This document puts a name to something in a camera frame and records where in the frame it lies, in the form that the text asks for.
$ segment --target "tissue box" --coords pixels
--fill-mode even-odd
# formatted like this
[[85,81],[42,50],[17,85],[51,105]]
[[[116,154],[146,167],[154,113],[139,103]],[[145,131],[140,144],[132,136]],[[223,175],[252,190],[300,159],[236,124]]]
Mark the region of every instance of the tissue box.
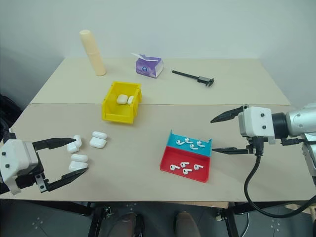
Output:
[[146,57],[140,54],[142,58],[136,61],[136,72],[148,77],[157,78],[163,70],[163,61],[161,58]]

